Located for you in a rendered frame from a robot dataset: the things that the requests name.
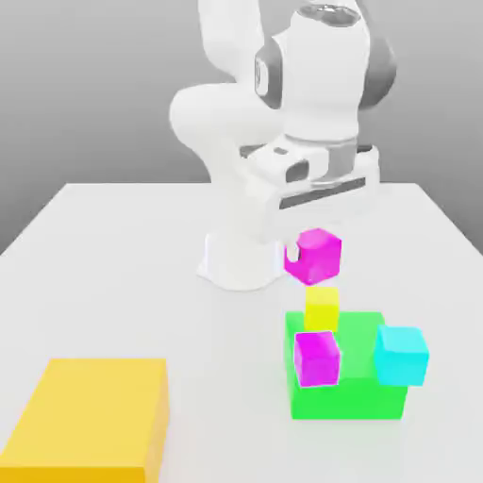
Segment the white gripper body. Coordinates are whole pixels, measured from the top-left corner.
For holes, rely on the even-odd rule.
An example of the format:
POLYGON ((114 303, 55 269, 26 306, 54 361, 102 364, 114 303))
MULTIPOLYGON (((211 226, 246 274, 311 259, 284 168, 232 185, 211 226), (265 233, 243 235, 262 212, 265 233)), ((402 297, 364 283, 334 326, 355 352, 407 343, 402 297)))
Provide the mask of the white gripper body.
POLYGON ((285 242, 303 231, 359 215, 376 203, 379 188, 379 150, 360 145, 349 175, 281 196, 272 219, 273 234, 285 242))

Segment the small magenta cube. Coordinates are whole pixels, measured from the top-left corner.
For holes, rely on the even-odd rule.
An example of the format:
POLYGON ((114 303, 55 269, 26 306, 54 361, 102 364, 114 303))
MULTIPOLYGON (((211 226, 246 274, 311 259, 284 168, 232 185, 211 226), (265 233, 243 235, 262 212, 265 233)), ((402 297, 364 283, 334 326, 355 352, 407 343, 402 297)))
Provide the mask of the small magenta cube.
POLYGON ((290 260, 284 253, 285 270, 306 286, 337 276, 341 268, 342 241, 321 228, 302 232, 297 240, 298 258, 290 260))
POLYGON ((294 336, 293 362, 302 388, 339 383, 341 350, 331 331, 297 332, 294 336))

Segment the small yellow cube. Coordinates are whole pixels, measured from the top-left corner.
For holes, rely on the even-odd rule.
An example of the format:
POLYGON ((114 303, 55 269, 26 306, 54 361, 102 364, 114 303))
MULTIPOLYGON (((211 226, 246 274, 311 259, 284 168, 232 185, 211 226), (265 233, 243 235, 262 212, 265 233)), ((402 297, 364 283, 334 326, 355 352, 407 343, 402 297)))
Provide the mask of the small yellow cube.
POLYGON ((336 332, 339 315, 340 297, 336 287, 311 286, 306 288, 305 331, 336 332))

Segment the small cyan cube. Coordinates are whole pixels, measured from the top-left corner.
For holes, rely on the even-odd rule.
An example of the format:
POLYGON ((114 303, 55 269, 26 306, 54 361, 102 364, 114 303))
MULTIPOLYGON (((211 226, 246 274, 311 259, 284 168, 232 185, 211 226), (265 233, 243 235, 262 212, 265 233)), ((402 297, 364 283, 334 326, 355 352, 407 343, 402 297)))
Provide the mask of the small cyan cube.
POLYGON ((395 387, 421 387, 429 361, 423 332, 417 327, 380 325, 374 363, 378 382, 395 387))

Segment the large green box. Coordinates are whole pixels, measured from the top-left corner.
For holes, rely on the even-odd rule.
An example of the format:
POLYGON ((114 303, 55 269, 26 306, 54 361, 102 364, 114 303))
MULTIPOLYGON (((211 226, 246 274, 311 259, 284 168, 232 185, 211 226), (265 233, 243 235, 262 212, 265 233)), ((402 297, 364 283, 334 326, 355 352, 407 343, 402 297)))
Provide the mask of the large green box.
POLYGON ((339 383, 302 388, 293 362, 294 335, 303 329, 304 313, 285 315, 284 362, 294 420, 398 420, 408 388, 379 383, 374 350, 377 328, 385 324, 375 311, 342 311, 335 340, 341 350, 339 383))

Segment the large orange box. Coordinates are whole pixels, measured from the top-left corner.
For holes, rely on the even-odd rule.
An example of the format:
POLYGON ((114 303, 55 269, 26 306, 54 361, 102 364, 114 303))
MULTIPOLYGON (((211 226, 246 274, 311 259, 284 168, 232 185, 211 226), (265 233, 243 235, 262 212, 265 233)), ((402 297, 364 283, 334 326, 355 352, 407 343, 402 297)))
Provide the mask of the large orange box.
POLYGON ((163 358, 54 358, 0 453, 0 483, 159 483, 163 358))

